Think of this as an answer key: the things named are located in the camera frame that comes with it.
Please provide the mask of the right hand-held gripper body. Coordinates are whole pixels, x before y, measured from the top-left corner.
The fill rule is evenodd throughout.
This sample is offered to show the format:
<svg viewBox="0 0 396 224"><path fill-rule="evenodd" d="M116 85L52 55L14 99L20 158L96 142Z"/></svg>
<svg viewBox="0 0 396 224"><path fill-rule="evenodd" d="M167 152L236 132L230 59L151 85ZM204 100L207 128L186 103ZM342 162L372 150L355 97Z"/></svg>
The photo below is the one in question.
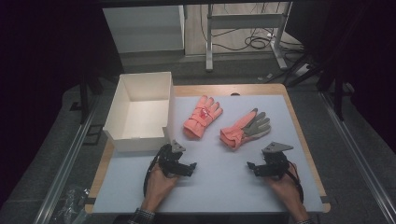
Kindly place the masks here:
<svg viewBox="0 0 396 224"><path fill-rule="evenodd" d="M263 168L264 176L282 177L289 169L289 161L284 151L293 149L293 146L272 142L262 150L265 161Z"/></svg>

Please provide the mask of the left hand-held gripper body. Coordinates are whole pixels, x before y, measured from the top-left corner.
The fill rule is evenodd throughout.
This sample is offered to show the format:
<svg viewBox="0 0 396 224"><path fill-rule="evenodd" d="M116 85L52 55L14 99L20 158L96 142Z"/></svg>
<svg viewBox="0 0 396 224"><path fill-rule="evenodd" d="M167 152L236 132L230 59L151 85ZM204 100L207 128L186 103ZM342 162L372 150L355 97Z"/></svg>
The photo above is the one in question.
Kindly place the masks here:
<svg viewBox="0 0 396 224"><path fill-rule="evenodd" d="M165 144L160 148L156 162L158 162L166 177L173 177L180 171L188 171L187 165L178 162L185 150L186 148L176 140L173 140L170 144Z"/></svg>

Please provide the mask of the pink glove with grey palm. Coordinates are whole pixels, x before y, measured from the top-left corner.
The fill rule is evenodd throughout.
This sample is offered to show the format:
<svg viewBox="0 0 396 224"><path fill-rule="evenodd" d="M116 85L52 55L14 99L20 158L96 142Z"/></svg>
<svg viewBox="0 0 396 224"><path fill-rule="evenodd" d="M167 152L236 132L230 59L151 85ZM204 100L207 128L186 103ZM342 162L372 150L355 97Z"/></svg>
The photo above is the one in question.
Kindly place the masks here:
<svg viewBox="0 0 396 224"><path fill-rule="evenodd" d="M219 139L229 148L238 149L248 141L267 135L271 131L270 119L265 112L252 109L233 126L222 128Z"/></svg>

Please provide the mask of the pink glove with red print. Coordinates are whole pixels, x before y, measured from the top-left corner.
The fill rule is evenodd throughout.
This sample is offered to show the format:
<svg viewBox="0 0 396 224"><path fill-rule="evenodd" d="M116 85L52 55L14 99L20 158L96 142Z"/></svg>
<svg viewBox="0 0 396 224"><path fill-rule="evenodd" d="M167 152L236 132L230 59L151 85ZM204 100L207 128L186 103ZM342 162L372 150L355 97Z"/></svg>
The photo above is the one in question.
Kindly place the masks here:
<svg viewBox="0 0 396 224"><path fill-rule="evenodd" d="M191 139L203 137L205 129L223 112L219 102L213 97L203 95L190 117L183 123L183 132Z"/></svg>

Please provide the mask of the white cardboard box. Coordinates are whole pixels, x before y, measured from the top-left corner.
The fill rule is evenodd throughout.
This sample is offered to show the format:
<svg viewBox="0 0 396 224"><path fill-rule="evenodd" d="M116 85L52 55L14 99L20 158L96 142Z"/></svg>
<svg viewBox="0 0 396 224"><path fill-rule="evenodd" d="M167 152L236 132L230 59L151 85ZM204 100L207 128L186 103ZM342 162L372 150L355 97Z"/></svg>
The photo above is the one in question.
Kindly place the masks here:
<svg viewBox="0 0 396 224"><path fill-rule="evenodd" d="M153 151L174 139L170 72L123 74L103 131L118 152Z"/></svg>

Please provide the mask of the person's right hand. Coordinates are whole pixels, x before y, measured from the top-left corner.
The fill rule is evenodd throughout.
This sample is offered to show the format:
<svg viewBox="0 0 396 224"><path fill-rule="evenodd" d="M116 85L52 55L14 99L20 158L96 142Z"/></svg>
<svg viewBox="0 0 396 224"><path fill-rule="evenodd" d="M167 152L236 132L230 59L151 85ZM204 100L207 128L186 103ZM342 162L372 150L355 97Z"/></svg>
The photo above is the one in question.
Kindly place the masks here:
<svg viewBox="0 0 396 224"><path fill-rule="evenodd" d="M302 222L309 219L309 215L300 200L299 190L289 175L284 175L280 179L265 177L264 180L278 199L286 206L294 222Z"/></svg>

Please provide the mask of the person's left hand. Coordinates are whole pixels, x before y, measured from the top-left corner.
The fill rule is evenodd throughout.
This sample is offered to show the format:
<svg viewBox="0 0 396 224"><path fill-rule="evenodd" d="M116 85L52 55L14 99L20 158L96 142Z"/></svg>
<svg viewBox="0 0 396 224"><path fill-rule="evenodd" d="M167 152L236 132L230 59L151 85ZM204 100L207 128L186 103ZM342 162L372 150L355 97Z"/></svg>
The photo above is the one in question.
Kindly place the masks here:
<svg viewBox="0 0 396 224"><path fill-rule="evenodd" d="M141 209L154 213L176 186L177 181L177 175L168 178L163 174L160 166L155 164L148 178L146 196L141 204Z"/></svg>

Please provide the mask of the light grey table mat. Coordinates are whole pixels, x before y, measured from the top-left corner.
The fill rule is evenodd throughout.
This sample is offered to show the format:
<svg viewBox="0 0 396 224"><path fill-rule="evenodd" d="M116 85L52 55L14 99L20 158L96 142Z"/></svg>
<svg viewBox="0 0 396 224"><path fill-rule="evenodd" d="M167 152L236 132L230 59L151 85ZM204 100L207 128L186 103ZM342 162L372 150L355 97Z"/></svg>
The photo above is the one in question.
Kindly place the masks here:
<svg viewBox="0 0 396 224"><path fill-rule="evenodd" d="M289 145L289 161L297 164L304 189L304 206L310 212L324 207L318 187L285 99L281 95L218 96L222 115L206 129L202 139L192 141L182 132L182 124L198 102L196 97L176 98L174 127L177 141L186 148L180 161L197 164L192 176L181 177L159 208L167 214L203 213L278 213L285 210L263 180L248 169L247 163L263 164L262 149L272 142ZM232 126L250 110L266 113L272 126L264 137L250 141L237 150L219 140L219 130Z"/></svg>

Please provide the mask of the dark metal stand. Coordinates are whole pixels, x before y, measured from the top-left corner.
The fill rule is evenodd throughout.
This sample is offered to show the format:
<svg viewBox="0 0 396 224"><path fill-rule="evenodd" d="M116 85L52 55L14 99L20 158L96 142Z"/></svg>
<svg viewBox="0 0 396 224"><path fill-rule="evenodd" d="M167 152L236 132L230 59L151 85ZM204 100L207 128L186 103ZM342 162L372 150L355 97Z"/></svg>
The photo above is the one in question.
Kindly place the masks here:
<svg viewBox="0 0 396 224"><path fill-rule="evenodd" d="M81 102L80 123L83 124L89 115L88 90L91 90L93 95L100 95L103 93L104 88L99 80L99 76L97 73L83 74L81 76L79 87L80 87L80 102Z"/></svg>
<svg viewBox="0 0 396 224"><path fill-rule="evenodd" d="M327 61L322 65L321 71L323 74L317 82L317 89L319 91L328 91L333 86L333 111L336 116L343 121L342 101L344 94L344 71L336 61Z"/></svg>

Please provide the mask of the white power strip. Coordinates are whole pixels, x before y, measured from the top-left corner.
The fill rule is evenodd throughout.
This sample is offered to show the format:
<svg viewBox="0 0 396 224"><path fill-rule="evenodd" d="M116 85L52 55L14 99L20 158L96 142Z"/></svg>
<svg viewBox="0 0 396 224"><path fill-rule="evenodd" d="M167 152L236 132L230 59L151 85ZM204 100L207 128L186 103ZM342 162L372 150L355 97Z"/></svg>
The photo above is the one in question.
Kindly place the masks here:
<svg viewBox="0 0 396 224"><path fill-rule="evenodd" d="M303 65L301 65L295 72L294 75L297 77L300 77L302 75L304 75L305 73L307 73L309 70L311 69L311 65L308 63L305 63Z"/></svg>

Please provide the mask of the clear plastic bag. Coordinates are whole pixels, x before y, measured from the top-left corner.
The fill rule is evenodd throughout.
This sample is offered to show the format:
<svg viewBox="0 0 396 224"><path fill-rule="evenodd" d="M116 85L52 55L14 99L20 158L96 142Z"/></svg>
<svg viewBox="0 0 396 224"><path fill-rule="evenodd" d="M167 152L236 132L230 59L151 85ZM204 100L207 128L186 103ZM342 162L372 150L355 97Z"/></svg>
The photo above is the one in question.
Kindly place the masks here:
<svg viewBox="0 0 396 224"><path fill-rule="evenodd" d="M72 185L65 194L62 209L55 217L56 224L83 224L88 217L85 211L85 202L90 191L80 186Z"/></svg>

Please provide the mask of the white cabinet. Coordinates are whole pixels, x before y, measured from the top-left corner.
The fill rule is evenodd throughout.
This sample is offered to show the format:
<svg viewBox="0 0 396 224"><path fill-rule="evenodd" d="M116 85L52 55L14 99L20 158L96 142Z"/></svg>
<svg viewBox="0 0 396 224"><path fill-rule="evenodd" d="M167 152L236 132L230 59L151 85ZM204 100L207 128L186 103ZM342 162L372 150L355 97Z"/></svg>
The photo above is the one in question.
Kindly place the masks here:
<svg viewBox="0 0 396 224"><path fill-rule="evenodd" d="M183 6L104 8L118 53L183 50Z"/></svg>

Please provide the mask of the aluminium rail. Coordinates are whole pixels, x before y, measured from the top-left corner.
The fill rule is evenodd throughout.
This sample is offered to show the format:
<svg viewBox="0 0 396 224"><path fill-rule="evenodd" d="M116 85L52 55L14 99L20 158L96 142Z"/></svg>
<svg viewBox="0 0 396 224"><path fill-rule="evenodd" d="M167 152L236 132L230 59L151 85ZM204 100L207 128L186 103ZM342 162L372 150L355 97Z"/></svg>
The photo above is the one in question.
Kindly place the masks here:
<svg viewBox="0 0 396 224"><path fill-rule="evenodd" d="M97 106L101 100L101 95L92 97L92 101L89 104L88 117L85 121L79 125L78 131L75 134L73 142L64 157L60 168L54 177L50 188L47 192L43 203L41 204L33 224L49 224L53 211L57 205L58 200L61 197L65 183L70 175L74 162L78 156L80 148L83 144L84 138L91 126L92 119L96 113Z"/></svg>
<svg viewBox="0 0 396 224"><path fill-rule="evenodd" d="M323 92L320 92L318 96L325 105L337 132L339 132L341 138L343 139L346 148L351 154L353 161L356 163L361 176L364 179L364 182L372 192L375 201L378 204L379 209L384 215L387 223L396 224L396 205L393 203L388 192L376 177L368 161L364 158L359 145L355 141L348 127L334 112L334 104L331 97Z"/></svg>

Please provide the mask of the grey metal desk frame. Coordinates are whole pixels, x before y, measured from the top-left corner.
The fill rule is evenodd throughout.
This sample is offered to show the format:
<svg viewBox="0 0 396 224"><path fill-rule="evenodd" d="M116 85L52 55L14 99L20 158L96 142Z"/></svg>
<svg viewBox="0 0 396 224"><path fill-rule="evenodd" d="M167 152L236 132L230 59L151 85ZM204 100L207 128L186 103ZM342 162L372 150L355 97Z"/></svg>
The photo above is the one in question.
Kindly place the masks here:
<svg viewBox="0 0 396 224"><path fill-rule="evenodd" d="M277 29L276 37L270 42L272 52L281 70L288 68L281 50L280 41L283 35L286 22L290 13L291 2L287 2L282 13L272 14L231 14L231 15L213 15L212 5L208 5L207 12L207 40L205 52L205 70L213 70L213 50L212 36L213 30L219 29L248 29L248 28L275 28Z"/></svg>

